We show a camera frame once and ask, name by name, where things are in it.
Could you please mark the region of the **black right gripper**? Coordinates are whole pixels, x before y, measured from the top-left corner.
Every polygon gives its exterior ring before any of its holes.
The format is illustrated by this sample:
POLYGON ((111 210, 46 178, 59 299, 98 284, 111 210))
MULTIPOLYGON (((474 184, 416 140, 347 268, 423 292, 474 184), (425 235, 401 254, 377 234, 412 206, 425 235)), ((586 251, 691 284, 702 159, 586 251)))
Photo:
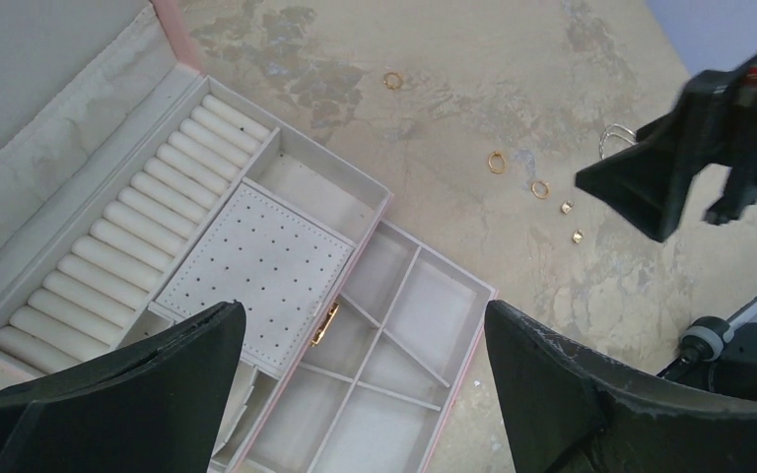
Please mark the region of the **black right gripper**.
POLYGON ((578 171, 576 188, 664 242, 680 224, 696 175, 718 164, 730 172, 704 221, 739 220, 757 203, 757 54, 734 72, 690 79, 671 111, 637 130, 634 145, 578 171))

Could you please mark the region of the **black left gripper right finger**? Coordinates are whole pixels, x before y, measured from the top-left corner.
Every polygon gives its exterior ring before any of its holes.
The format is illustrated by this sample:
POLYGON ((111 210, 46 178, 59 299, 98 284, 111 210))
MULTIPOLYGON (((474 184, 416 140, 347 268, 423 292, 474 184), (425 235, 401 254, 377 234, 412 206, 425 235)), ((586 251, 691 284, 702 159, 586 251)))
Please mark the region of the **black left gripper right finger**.
POLYGON ((519 472, 757 472, 757 401, 622 364, 503 301, 488 359, 519 472))

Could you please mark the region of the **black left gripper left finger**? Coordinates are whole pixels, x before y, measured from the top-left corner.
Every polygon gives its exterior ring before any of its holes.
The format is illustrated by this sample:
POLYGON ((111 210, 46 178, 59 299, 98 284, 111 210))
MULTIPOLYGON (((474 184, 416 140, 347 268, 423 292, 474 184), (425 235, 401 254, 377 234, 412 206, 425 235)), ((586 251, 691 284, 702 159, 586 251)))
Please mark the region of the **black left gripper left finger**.
POLYGON ((214 304, 76 367, 0 390, 0 472, 204 472, 246 314, 214 304))

